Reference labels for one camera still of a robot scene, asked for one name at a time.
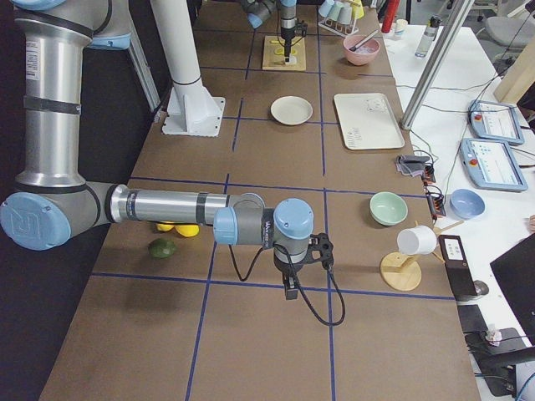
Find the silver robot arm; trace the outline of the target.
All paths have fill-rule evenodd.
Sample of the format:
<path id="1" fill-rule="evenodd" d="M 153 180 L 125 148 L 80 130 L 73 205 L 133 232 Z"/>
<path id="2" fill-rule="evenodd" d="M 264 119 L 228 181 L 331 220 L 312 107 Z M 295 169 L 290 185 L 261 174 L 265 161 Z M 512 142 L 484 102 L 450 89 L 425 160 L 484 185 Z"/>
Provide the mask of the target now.
<path id="1" fill-rule="evenodd" d="M 16 191 L 1 206 L 4 232 L 44 251 L 95 226 L 122 221 L 211 226 L 215 241 L 272 250 L 285 295 L 297 296 L 297 274 L 312 262 L 313 211 L 300 199 L 269 209 L 254 194 L 134 190 L 86 180 L 78 172 L 85 48 L 126 49 L 126 1 L 16 1 L 26 37 L 26 156 Z"/>
<path id="2" fill-rule="evenodd" d="M 295 0 L 240 0 L 239 4 L 253 29 L 259 28 L 275 12 L 279 12 L 278 21 L 283 39 L 284 63 L 293 63 L 296 58 L 291 55 L 291 52 L 293 39 L 298 30 L 297 2 Z"/>

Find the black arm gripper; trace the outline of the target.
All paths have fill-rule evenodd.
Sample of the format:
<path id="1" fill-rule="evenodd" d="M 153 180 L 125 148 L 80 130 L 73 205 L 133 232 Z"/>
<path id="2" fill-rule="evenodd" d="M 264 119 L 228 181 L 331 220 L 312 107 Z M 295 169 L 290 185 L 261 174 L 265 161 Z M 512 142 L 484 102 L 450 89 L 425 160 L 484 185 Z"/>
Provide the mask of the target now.
<path id="1" fill-rule="evenodd" d="M 293 38 L 295 37 L 296 19 L 284 19 L 280 20 L 281 23 L 281 37 L 283 39 L 284 48 L 284 63 L 291 63 L 291 47 Z"/>

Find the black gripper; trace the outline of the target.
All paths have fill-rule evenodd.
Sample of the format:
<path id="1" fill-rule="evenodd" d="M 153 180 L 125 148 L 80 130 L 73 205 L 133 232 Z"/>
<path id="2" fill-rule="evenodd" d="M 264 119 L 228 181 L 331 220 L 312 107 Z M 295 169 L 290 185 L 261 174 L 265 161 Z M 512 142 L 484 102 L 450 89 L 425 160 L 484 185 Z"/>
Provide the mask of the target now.
<path id="1" fill-rule="evenodd" d="M 283 274 L 285 280 L 285 298 L 298 298 L 298 273 L 306 262 L 307 252 L 292 254 L 284 246 L 275 246 L 273 251 L 276 268 Z"/>

